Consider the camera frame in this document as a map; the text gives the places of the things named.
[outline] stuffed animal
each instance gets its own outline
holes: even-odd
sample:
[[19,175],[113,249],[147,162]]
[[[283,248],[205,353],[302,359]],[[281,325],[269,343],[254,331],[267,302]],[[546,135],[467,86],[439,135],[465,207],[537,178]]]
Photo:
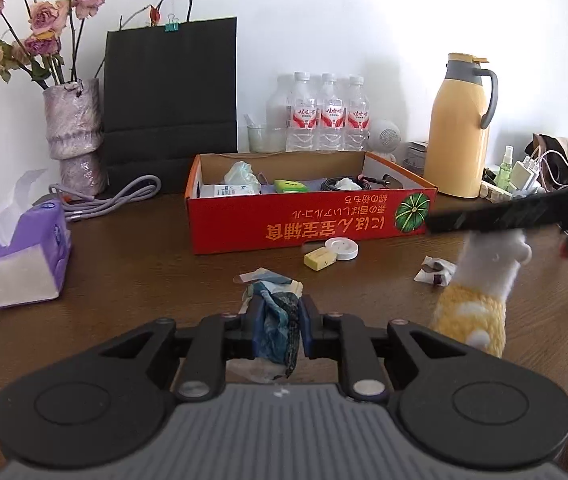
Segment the stuffed animal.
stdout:
[[458,268],[440,295],[431,328],[460,343],[502,357],[506,299],[531,250],[522,230],[470,233]]

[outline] yellow thermos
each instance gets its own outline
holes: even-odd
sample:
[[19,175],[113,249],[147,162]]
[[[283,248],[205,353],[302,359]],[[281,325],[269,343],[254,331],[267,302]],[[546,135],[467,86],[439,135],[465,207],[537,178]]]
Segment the yellow thermos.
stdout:
[[[497,107],[497,76],[480,67],[487,59],[448,54],[446,78],[430,116],[424,178],[442,193],[475,198],[480,192],[488,143],[488,126]],[[491,78],[486,107],[482,76]]]

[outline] silver screw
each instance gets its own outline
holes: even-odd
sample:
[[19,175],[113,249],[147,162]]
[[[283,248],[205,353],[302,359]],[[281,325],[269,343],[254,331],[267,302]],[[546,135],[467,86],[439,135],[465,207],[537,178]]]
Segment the silver screw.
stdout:
[[373,397],[382,394],[386,387],[384,383],[374,379],[364,379],[353,384],[353,391],[359,395]]
[[204,397],[210,392],[210,388],[202,381],[186,381],[179,387],[178,392],[184,397]]

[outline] white wall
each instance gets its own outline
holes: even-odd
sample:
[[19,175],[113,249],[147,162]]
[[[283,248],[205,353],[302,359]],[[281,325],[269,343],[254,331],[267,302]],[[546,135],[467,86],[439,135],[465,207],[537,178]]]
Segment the white wall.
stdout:
[[[105,31],[120,14],[157,1],[106,0],[86,26],[80,76],[94,73]],[[183,19],[186,2],[167,0],[164,16]],[[25,35],[22,6],[8,0],[8,15]],[[278,74],[357,73],[366,77],[376,115],[394,119],[408,139],[426,139],[446,54],[468,52],[489,58],[500,79],[488,162],[507,143],[522,150],[536,131],[568,137],[568,0],[195,0],[193,19],[219,16],[238,17],[240,124],[247,112],[263,118]],[[243,128],[239,145],[246,146]],[[9,86],[0,80],[0,196],[25,169],[43,166],[55,180],[39,88],[21,74]]]

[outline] flower vase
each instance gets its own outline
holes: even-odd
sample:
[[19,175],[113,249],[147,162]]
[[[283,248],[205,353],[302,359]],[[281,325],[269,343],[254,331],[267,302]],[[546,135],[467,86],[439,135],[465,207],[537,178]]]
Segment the flower vase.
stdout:
[[107,184],[94,153],[103,140],[99,80],[73,81],[44,90],[50,158],[60,161],[62,184],[95,196]]

